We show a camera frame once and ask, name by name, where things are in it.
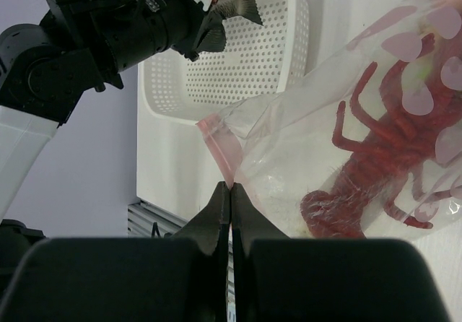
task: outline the black cable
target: black cable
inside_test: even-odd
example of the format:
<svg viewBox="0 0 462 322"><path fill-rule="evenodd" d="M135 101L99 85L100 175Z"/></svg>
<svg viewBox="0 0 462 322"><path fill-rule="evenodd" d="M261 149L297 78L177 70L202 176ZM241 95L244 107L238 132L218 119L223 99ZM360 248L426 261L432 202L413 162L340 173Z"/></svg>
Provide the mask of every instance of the black cable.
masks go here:
<svg viewBox="0 0 462 322"><path fill-rule="evenodd" d="M145 3L146 3L146 0L138 0L138 3L136 4L135 12L130 17L114 16L114 18L118 19L120 21L132 21L132 20L135 20L141 14L141 11L143 10Z"/></svg>

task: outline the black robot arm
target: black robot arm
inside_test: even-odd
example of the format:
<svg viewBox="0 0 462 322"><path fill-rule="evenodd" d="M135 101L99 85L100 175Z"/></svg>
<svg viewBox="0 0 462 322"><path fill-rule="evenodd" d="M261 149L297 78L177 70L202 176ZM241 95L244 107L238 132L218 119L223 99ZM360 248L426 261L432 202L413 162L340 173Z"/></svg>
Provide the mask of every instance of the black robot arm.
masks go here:
<svg viewBox="0 0 462 322"><path fill-rule="evenodd" d="M174 48L195 61L208 11L194 0L46 0L39 25L0 35L0 105L66 123L85 90Z"/></svg>

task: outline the fish tail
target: fish tail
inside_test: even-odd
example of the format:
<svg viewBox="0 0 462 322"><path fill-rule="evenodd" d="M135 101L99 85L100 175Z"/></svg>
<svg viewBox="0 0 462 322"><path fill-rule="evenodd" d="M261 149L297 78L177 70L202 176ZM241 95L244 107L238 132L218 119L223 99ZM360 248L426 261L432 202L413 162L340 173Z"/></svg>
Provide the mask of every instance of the fish tail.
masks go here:
<svg viewBox="0 0 462 322"><path fill-rule="evenodd" d="M263 21L258 13L257 0L239 0L238 14L251 22L263 26Z"/></svg>

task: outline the lobster leg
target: lobster leg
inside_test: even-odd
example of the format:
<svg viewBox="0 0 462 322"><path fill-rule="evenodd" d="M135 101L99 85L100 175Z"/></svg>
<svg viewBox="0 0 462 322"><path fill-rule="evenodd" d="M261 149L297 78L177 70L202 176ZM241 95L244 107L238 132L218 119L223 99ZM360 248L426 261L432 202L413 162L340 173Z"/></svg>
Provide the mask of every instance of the lobster leg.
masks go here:
<svg viewBox="0 0 462 322"><path fill-rule="evenodd" d="M352 114L359 120L359 122L361 122L363 125L368 127L371 131L376 133L379 137L386 140L387 142L390 142L396 147L402 147L405 145L404 138L399 133L391 131L387 126L384 126L379 121L375 120L372 116L366 113L364 108L359 103L359 95L361 95L366 84L374 75L375 71L377 70L377 66L377 62L372 62L365 70L353 91L349 105L352 109Z"/></svg>
<svg viewBox="0 0 462 322"><path fill-rule="evenodd" d="M414 182L412 183L412 196L416 201L421 201L422 197L426 194L422 188L422 173L424 166L419 165L412 171L414 177ZM435 201L441 201L443 199L452 198L450 190L438 191L430 194L430 196L425 199L425 203L433 203Z"/></svg>
<svg viewBox="0 0 462 322"><path fill-rule="evenodd" d="M405 225L412 226L415 228L423 228L429 230L433 228L433 224L430 222L420 222L413 216L410 216L408 213L404 212L403 210L399 209L395 205L395 199L400 194L401 190L403 189L404 185L406 184L406 179L402 179L395 184L392 190L392 194L390 198L385 202L383 209L385 213L395 219L397 221L403 222Z"/></svg>
<svg viewBox="0 0 462 322"><path fill-rule="evenodd" d="M438 164L441 168L447 168L450 165L452 165L454 162L459 161L462 158L462 152L459 152L451 161L444 163L444 164Z"/></svg>
<svg viewBox="0 0 462 322"><path fill-rule="evenodd" d="M430 33L429 35L426 35L422 38L422 52L420 53L419 58L427 55L428 53L431 53L434 48L435 36ZM379 90L383 104L390 117L403 131L407 139L413 139L417 135L417 130L415 129L412 122L401 112L401 98L403 97L401 77L404 69L408 64L409 62L404 61L396 62L396 64L383 78Z"/></svg>
<svg viewBox="0 0 462 322"><path fill-rule="evenodd" d="M337 110L336 125L334 133L332 135L332 144L334 144L339 149L343 149L346 151L365 152L373 155L379 155L381 157L390 157L390 153L382 147L379 147L377 145L365 144L362 142L356 142L355 140L351 140L343 136L346 106L347 104L345 103L345 101L339 103L339 108Z"/></svg>

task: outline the plastic bag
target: plastic bag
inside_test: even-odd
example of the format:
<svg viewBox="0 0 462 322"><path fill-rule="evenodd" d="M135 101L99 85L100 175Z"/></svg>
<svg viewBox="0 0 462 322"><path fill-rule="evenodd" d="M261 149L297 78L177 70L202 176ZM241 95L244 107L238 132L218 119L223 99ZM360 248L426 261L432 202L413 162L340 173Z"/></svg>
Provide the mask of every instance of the plastic bag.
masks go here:
<svg viewBox="0 0 462 322"><path fill-rule="evenodd" d="M462 211L462 0L405 0L280 95L201 129L292 237L413 239Z"/></svg>

